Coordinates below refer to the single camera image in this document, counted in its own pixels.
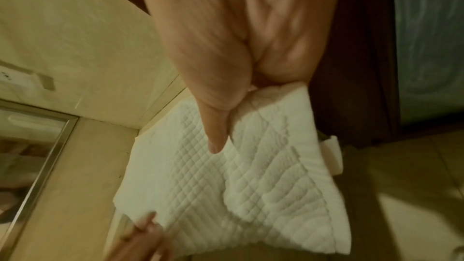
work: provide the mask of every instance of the white cloth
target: white cloth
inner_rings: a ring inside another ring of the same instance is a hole
[[[251,93],[232,125],[211,155],[194,99],[181,101],[136,139],[116,208],[132,220],[156,210],[179,256],[257,242],[348,254],[348,217],[305,85]]]

